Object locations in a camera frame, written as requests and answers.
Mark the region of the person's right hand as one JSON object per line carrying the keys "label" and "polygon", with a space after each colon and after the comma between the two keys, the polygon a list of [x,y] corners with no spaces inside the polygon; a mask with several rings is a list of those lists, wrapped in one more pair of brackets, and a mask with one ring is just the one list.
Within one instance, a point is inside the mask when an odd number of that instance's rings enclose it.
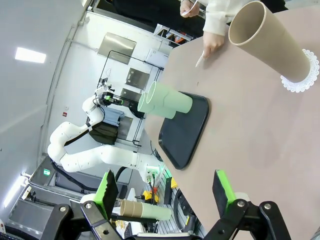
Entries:
{"label": "person's right hand", "polygon": [[182,0],[180,3],[180,15],[183,18],[191,18],[200,12],[200,4],[197,0]]}

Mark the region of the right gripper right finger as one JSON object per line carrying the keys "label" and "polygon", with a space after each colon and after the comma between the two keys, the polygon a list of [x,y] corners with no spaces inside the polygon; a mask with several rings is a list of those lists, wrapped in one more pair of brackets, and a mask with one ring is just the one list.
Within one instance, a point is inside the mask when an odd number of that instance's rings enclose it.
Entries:
{"label": "right gripper right finger", "polygon": [[273,201],[254,205],[237,197],[221,169],[214,172],[212,192],[220,219],[205,240],[233,240],[240,231],[249,232],[254,240],[291,239],[278,205]]}

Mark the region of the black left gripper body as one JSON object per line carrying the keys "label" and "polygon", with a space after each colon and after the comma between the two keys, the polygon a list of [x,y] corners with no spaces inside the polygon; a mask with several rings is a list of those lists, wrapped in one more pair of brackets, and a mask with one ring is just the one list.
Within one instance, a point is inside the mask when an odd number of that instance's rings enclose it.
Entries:
{"label": "black left gripper body", "polygon": [[100,105],[111,105],[113,103],[113,94],[111,92],[103,92],[99,95]]}

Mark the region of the person's left hand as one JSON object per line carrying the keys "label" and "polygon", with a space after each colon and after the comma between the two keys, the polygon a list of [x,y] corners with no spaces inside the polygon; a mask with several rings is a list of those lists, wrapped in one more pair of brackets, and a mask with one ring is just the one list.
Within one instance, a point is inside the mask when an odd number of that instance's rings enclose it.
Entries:
{"label": "person's left hand", "polygon": [[208,58],[214,51],[219,49],[225,41],[223,35],[210,32],[203,33],[203,56]]}

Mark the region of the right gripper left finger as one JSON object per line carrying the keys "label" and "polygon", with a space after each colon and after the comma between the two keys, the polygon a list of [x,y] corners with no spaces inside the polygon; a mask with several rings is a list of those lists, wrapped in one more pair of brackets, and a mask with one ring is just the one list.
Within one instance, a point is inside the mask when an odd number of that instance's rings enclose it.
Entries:
{"label": "right gripper left finger", "polygon": [[75,215],[70,205],[56,205],[51,212],[51,239],[77,240],[83,232],[91,232],[96,240],[122,240],[111,222],[118,193],[110,170],[102,178],[94,200],[80,204],[80,214]]}

